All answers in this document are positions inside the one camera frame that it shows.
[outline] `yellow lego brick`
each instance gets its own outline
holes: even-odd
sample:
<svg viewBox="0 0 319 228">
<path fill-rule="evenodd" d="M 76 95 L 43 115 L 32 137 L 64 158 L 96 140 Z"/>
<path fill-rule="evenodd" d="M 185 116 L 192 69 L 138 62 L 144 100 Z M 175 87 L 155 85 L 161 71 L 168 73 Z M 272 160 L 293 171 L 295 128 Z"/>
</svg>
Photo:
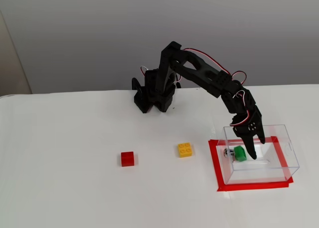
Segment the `yellow lego brick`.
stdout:
<svg viewBox="0 0 319 228">
<path fill-rule="evenodd" d="M 181 143 L 178 145 L 179 157 L 190 157 L 193 154 L 190 143 Z"/>
</svg>

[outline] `red wire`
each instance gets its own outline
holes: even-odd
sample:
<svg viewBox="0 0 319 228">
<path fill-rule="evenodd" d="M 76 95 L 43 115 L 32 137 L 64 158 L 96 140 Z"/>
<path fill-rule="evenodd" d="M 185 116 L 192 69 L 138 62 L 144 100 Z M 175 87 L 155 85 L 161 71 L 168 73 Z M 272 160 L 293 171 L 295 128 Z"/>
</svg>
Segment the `red wire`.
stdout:
<svg viewBox="0 0 319 228">
<path fill-rule="evenodd" d="M 183 50 L 187 50 L 187 51 L 195 51 L 198 52 L 206 57 L 208 57 L 210 60 L 212 60 L 216 65 L 218 65 L 223 71 L 225 71 L 227 74 L 230 75 L 230 72 L 228 70 L 226 70 L 224 67 L 221 66 L 221 64 L 219 64 L 216 60 L 214 60 L 212 57 L 210 57 L 209 55 L 207 55 L 205 52 L 202 52 L 200 50 L 197 49 L 193 49 L 193 48 L 185 48 Z"/>
<path fill-rule="evenodd" d="M 244 104 L 244 106 L 246 107 L 246 105 L 245 105 L 245 92 L 244 92 L 244 94 L 243 95 L 241 95 L 241 94 L 238 94 L 238 95 L 240 95 L 242 98 L 243 98 L 243 104 Z M 230 124 L 230 126 L 239 126 L 239 125 L 242 125 L 244 122 L 246 122 L 248 119 L 249 119 L 249 117 L 250 117 L 250 114 L 249 114 L 249 110 L 246 110 L 247 111 L 247 117 L 244 119 L 244 120 L 242 120 L 241 122 L 239 122 L 239 123 L 235 123 L 235 124 Z"/>
<path fill-rule="evenodd" d="M 246 74 L 244 71 L 238 70 L 238 71 L 236 71 L 234 74 L 232 74 L 231 77 L 233 78 L 234 75 L 236 75 L 237 73 L 244 73 L 245 79 L 241 82 L 241 84 L 244 84 L 245 81 L 246 81 L 246 79 L 247 79 L 247 74 Z"/>
<path fill-rule="evenodd" d="M 144 72 L 143 72 L 143 70 L 142 70 L 142 67 L 141 67 L 141 73 L 145 76 L 145 74 L 144 74 Z"/>
</svg>

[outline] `cable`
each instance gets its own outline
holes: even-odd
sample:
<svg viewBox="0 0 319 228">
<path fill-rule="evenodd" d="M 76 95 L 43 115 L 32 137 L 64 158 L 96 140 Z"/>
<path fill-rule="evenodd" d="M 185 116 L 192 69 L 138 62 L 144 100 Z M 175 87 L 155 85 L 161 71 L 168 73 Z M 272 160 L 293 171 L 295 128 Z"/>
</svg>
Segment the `cable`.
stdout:
<svg viewBox="0 0 319 228">
<path fill-rule="evenodd" d="M 231 77 L 234 78 L 234 75 L 236 75 L 238 73 L 243 73 L 245 75 L 245 79 L 240 83 L 240 84 L 244 84 L 246 79 L 247 79 L 247 74 L 244 71 L 238 70 L 234 74 L 232 74 Z"/>
<path fill-rule="evenodd" d="M 216 65 L 218 65 L 223 71 L 225 71 L 227 74 L 230 75 L 230 72 L 228 70 L 226 70 L 224 67 L 221 66 L 221 64 L 219 64 L 216 60 L 214 60 L 212 57 L 210 57 L 209 55 L 207 55 L 205 52 L 202 52 L 200 50 L 197 49 L 193 49 L 193 48 L 185 48 L 183 50 L 187 50 L 187 51 L 195 51 L 198 52 L 206 57 L 208 57 L 210 60 L 212 60 Z"/>
<path fill-rule="evenodd" d="M 146 68 L 146 66 L 144 65 L 141 66 L 141 73 L 145 76 L 145 73 L 143 72 L 142 67 L 144 67 L 146 70 L 148 70 L 148 68 Z"/>
<path fill-rule="evenodd" d="M 235 96 L 238 97 L 237 94 L 238 94 L 239 92 L 244 92 L 243 95 L 241 95 L 241 94 L 239 94 L 239 95 L 242 96 L 244 106 L 246 107 L 246 103 L 245 103 L 245 91 L 243 91 L 243 90 L 238 91 L 238 92 L 233 96 L 233 98 L 234 98 Z M 231 123 L 229 126 L 239 126 L 239 125 L 243 124 L 244 122 L 246 122 L 246 121 L 249 119 L 249 116 L 250 116 L 250 114 L 249 114 L 249 111 L 247 110 L 247 117 L 246 117 L 244 120 L 242 120 L 242 121 L 239 122 L 239 123 Z"/>
<path fill-rule="evenodd" d="M 173 83 L 177 83 L 177 82 L 181 81 L 182 76 L 181 75 L 179 75 L 179 76 L 180 76 L 180 78 L 179 78 L 179 80 L 177 80 L 177 75 L 176 75 L 176 81 L 174 81 Z"/>
</svg>

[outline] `red lego brick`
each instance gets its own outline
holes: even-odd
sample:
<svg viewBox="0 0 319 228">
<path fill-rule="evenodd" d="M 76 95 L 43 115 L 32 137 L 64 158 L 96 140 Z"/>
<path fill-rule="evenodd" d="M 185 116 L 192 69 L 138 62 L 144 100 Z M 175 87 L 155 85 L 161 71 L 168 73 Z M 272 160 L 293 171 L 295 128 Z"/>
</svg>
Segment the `red lego brick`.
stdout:
<svg viewBox="0 0 319 228">
<path fill-rule="evenodd" d="M 134 153 L 121 152 L 122 167 L 134 166 Z"/>
</svg>

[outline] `white wire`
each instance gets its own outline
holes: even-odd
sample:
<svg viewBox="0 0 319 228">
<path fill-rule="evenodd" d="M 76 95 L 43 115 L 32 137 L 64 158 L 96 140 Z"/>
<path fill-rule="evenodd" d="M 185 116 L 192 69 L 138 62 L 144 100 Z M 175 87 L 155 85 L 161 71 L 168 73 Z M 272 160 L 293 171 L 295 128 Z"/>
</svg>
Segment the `white wire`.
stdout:
<svg viewBox="0 0 319 228">
<path fill-rule="evenodd" d="M 180 79 L 177 81 L 174 81 L 173 83 L 177 83 L 177 82 L 181 81 L 181 79 L 182 79 L 182 76 L 180 75 Z"/>
<path fill-rule="evenodd" d="M 146 66 L 144 66 L 144 65 L 141 65 L 141 67 L 144 67 L 146 70 L 148 70 L 148 68 Z"/>
<path fill-rule="evenodd" d="M 238 91 L 238 92 L 233 96 L 233 98 L 234 98 L 235 96 L 237 96 L 237 94 L 238 94 L 239 92 L 244 92 L 244 94 L 243 94 L 243 103 L 244 103 L 244 106 L 246 107 L 245 99 L 244 99 L 244 98 L 245 98 L 245 91 L 243 91 L 243 90 Z M 249 118 L 249 111 L 247 110 L 247 117 L 246 117 L 244 120 L 242 120 L 241 122 L 238 122 L 238 123 L 231 123 L 229 126 L 240 125 L 240 124 L 244 123 L 248 118 Z"/>
<path fill-rule="evenodd" d="M 142 67 L 144 67 L 146 70 L 148 70 L 148 68 L 147 68 L 146 66 L 144 66 L 144 65 L 142 65 L 142 66 L 140 67 L 141 73 L 143 74 L 143 76 L 145 76 L 145 75 L 144 75 L 144 72 L 143 72 L 143 70 L 142 70 Z"/>
</svg>

